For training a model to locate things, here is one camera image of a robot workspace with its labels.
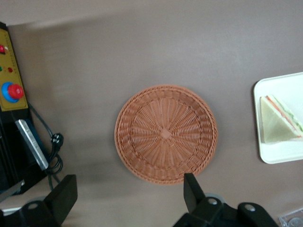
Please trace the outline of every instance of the white tray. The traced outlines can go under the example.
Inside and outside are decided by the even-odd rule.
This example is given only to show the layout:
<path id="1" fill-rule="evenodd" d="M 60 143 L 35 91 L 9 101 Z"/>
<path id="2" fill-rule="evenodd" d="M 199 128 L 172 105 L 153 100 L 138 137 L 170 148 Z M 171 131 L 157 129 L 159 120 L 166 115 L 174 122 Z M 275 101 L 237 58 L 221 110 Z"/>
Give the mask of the white tray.
<path id="1" fill-rule="evenodd" d="M 269 164 L 303 159 L 303 140 L 264 143 L 260 97 L 276 95 L 303 123 L 303 72 L 260 80 L 254 87 L 258 142 L 262 160 Z"/>

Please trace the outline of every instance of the yellow control panel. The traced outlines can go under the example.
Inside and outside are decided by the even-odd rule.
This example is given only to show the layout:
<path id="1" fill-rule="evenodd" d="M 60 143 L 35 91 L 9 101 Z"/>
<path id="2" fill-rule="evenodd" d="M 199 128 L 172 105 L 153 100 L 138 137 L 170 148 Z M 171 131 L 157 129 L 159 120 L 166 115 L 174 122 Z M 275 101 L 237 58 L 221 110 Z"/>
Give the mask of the yellow control panel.
<path id="1" fill-rule="evenodd" d="M 2 111 L 28 108 L 9 33 L 0 28 L 0 107 Z"/>

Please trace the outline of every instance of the red switch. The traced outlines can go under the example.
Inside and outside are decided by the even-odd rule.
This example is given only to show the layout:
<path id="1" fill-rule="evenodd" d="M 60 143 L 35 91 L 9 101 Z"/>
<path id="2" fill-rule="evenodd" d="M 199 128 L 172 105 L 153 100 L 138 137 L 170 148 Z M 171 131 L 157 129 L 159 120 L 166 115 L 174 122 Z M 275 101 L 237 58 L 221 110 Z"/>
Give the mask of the red switch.
<path id="1" fill-rule="evenodd" d="M 8 87 L 9 96 L 13 99 L 20 99 L 24 95 L 24 91 L 19 84 L 12 84 Z"/>
<path id="2" fill-rule="evenodd" d="M 5 48 L 3 45 L 0 45 L 0 53 L 5 54 Z"/>

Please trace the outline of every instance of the brown wicker plate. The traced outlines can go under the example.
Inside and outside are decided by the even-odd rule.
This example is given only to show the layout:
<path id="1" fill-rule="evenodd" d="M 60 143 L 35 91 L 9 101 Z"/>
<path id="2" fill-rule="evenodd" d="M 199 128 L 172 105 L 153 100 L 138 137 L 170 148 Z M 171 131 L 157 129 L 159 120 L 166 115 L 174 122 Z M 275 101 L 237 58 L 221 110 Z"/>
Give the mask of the brown wicker plate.
<path id="1" fill-rule="evenodd" d="M 217 125 L 206 102 L 187 88 L 159 85 L 133 96 L 115 128 L 120 158 L 137 177 L 158 184 L 183 181 L 211 161 Z"/>

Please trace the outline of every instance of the power cord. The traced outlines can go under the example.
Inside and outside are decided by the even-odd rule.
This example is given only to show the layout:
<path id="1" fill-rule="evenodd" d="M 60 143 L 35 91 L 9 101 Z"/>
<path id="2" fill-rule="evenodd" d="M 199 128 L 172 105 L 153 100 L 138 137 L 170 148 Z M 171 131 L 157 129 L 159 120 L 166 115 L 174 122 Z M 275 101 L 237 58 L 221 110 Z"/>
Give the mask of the power cord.
<path id="1" fill-rule="evenodd" d="M 57 162 L 50 166 L 45 170 L 45 173 L 48 176 L 48 182 L 49 187 L 51 190 L 53 190 L 53 181 L 52 178 L 57 182 L 60 183 L 59 178 L 57 177 L 57 174 L 61 172 L 63 168 L 63 161 L 61 157 L 59 156 L 58 152 L 63 145 L 64 137 L 60 133 L 52 133 L 52 130 L 50 127 L 46 124 L 46 122 L 42 119 L 40 114 L 36 111 L 36 109 L 30 104 L 27 103 L 30 110 L 35 114 L 35 116 L 38 118 L 38 120 L 43 124 L 43 126 L 46 128 L 47 132 L 49 133 L 51 137 L 51 143 L 52 143 L 52 151 L 49 154 L 50 164 L 53 162 L 53 160 L 57 160 Z"/>

